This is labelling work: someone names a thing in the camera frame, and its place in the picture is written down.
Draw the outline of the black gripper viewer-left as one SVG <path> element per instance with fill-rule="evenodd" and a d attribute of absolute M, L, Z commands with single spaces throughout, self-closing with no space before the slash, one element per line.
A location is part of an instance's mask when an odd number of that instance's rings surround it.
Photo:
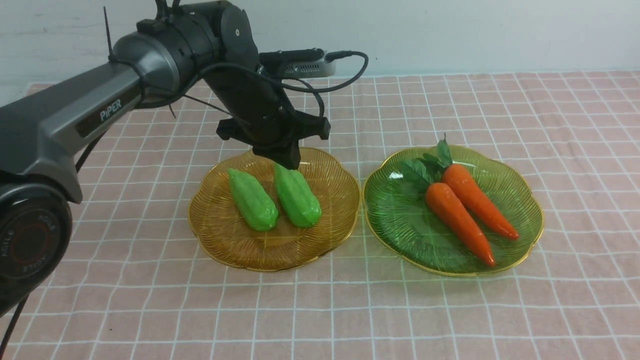
<path fill-rule="evenodd" d="M 226 107 L 230 118 L 220 120 L 216 134 L 253 147 L 254 155 L 288 170 L 298 170 L 299 141 L 327 141 L 331 125 L 325 116 L 296 110 L 281 82 L 237 64 L 218 64 L 205 75 L 206 84 Z"/>

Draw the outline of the black robot arm viewer-left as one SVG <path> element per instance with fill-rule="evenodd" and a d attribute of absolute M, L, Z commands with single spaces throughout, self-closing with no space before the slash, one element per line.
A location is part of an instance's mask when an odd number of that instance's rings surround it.
<path fill-rule="evenodd" d="M 107 63 L 1 108 L 1 314 L 34 291 L 66 253 L 71 203 L 81 203 L 81 150 L 128 112 L 176 102 L 204 80 L 230 118 L 217 134 L 297 169 L 299 141 L 326 141 L 323 115 L 294 108 L 265 72 L 249 16 L 226 0 L 171 6 L 137 23 Z"/>

